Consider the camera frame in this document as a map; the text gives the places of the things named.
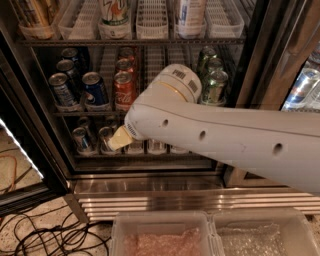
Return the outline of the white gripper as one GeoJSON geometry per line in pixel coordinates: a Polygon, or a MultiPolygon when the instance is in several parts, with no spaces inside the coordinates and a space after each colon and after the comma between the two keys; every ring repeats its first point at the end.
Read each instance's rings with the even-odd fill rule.
{"type": "MultiPolygon", "coordinates": [[[[133,108],[166,107],[181,103],[197,103],[202,90],[199,77],[187,66],[170,64],[165,67],[138,96],[133,108]]],[[[125,126],[119,127],[108,140],[108,147],[116,151],[134,141],[125,126]]]]}

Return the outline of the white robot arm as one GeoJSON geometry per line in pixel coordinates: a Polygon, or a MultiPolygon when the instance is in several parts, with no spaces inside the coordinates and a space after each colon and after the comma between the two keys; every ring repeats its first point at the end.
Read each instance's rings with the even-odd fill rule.
{"type": "Polygon", "coordinates": [[[155,139],[313,195],[320,194],[320,116],[200,105],[188,67],[165,67],[138,96],[112,150],[155,139]]]}

